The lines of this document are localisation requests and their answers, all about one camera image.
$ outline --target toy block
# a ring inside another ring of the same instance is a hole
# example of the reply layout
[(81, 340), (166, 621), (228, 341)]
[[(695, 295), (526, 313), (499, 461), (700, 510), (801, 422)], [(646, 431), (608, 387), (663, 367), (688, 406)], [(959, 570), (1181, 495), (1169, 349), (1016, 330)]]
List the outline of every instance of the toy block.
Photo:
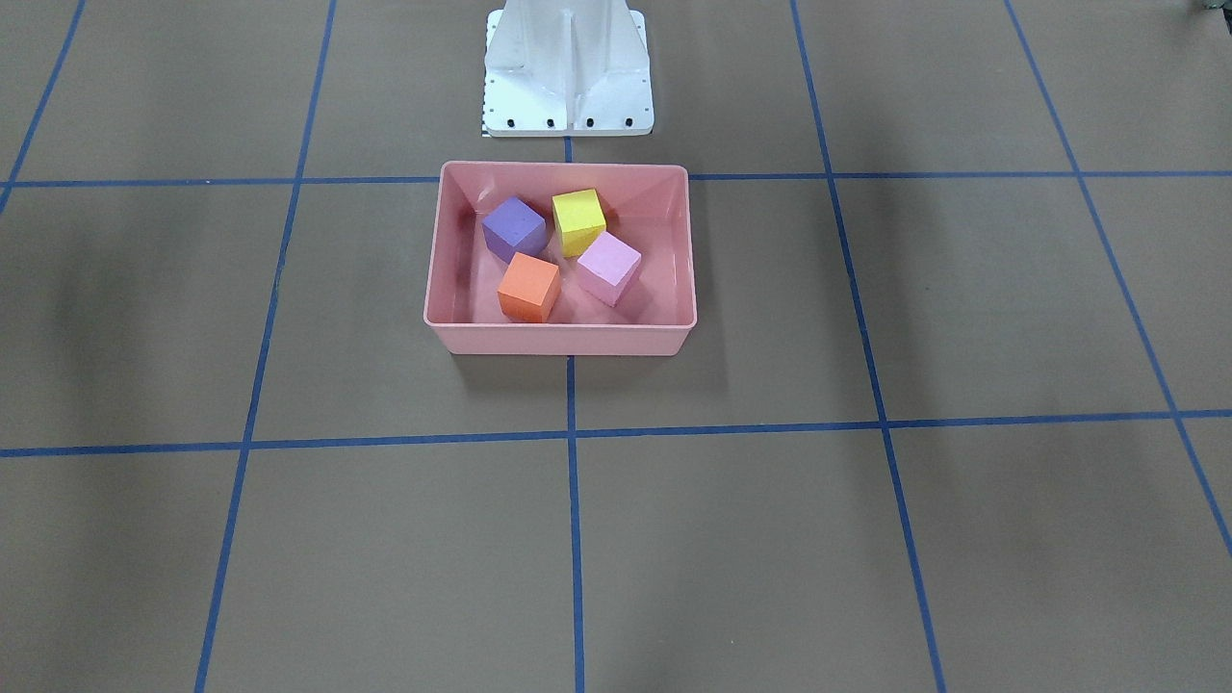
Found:
[(605, 231), (578, 258), (578, 284), (604, 303), (616, 306), (641, 266), (642, 254)]
[(600, 233), (607, 229), (607, 219), (599, 206), (599, 194), (579, 190), (552, 197), (552, 216), (561, 233), (561, 249), (565, 258), (577, 258), (586, 252)]
[(496, 287), (501, 312), (526, 322), (547, 322), (559, 296), (561, 268), (525, 253), (514, 253)]
[(547, 223), (525, 202), (510, 197), (484, 217), (483, 239), (505, 263), (513, 261), (514, 253), (533, 258), (547, 248)]

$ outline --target purple cube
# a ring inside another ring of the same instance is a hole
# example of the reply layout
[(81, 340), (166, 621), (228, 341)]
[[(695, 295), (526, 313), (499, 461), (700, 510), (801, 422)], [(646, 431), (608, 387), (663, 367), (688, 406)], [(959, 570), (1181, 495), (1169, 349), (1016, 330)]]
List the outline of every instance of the purple cube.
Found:
[(642, 266), (642, 254), (606, 231), (578, 258), (578, 284), (604, 303), (616, 306)]
[(488, 249), (506, 263), (515, 253), (533, 258), (547, 248), (547, 224), (526, 202), (510, 197), (484, 217), (483, 238)]

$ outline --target white plastic bracket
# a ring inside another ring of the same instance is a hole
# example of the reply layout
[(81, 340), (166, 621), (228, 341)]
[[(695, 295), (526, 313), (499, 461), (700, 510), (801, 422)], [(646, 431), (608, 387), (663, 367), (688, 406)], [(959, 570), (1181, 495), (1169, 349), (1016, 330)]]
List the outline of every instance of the white plastic bracket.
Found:
[(483, 129), (612, 137), (654, 127), (646, 17), (625, 0), (508, 0), (488, 15)]

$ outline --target open container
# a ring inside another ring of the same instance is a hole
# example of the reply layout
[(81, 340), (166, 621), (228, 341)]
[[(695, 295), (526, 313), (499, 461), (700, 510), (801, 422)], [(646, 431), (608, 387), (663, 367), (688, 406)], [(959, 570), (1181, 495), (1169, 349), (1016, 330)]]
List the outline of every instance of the open container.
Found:
[[(577, 281), (563, 258), (552, 196), (594, 187), (607, 231), (642, 253), (616, 307)], [(540, 258), (561, 268), (561, 297), (547, 323), (514, 322), (496, 286), (505, 263), (488, 250), (483, 218), (516, 195), (540, 213), (551, 240)], [(670, 356), (697, 324), (689, 174), (680, 166), (448, 162), (441, 168), (424, 322), (455, 354)]]

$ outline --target orange cube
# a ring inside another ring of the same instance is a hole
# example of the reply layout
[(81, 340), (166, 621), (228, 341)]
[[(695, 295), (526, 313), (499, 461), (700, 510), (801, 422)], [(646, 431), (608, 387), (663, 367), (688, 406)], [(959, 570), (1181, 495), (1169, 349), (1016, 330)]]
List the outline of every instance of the orange cube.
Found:
[(561, 268), (522, 253), (514, 254), (496, 287), (500, 310), (526, 322), (547, 322), (559, 296)]

